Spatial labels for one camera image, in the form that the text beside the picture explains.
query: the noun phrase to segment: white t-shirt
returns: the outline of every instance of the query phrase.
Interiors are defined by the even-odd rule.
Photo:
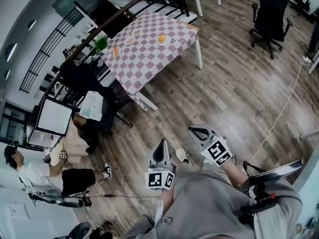
[[[48,164],[45,163],[28,163],[23,165],[20,169],[21,180],[28,185],[31,183],[32,186],[54,186],[62,192],[63,190],[63,181],[62,173],[59,173],[58,176],[50,176],[50,168]]]

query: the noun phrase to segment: white marker cube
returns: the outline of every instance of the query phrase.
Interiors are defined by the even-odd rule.
[[[170,171],[145,173],[146,187],[154,190],[169,190],[172,186],[174,174]]]
[[[233,154],[230,152],[226,141],[220,137],[213,142],[208,148],[201,152],[205,158],[213,162],[215,165],[222,166],[227,160],[231,159]]]

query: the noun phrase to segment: gray t-shirt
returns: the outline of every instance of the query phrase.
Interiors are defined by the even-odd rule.
[[[289,238],[302,210],[300,197],[285,180],[267,184],[266,192],[279,196],[278,204],[286,218]],[[146,235],[136,238],[211,239],[224,235],[255,239],[253,227],[238,220],[240,207],[247,206],[250,201],[251,198],[233,188],[217,173],[186,173],[175,178],[174,202],[160,222]]]

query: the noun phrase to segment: black hair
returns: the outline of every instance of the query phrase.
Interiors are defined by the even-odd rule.
[[[10,167],[16,169],[18,164],[13,158],[13,155],[16,153],[16,147],[12,145],[8,145],[4,149],[4,157],[5,157],[5,163],[9,165]]]

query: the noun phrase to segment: chair armrest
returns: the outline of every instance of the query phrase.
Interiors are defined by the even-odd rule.
[[[258,4],[253,3],[253,4],[251,5],[251,8],[254,10],[254,18],[253,18],[253,21],[254,21],[254,23],[255,23],[255,22],[256,22],[256,11],[257,11],[257,9],[258,9]]]
[[[294,26],[293,22],[290,19],[288,19],[288,18],[287,18],[287,23],[288,23],[289,26]]]
[[[290,28],[291,26],[294,26],[294,25],[293,25],[292,21],[287,18],[287,27],[286,27],[285,35],[284,35],[284,36],[286,36],[286,34],[287,34],[287,32],[288,32],[288,30],[289,30],[289,28]]]

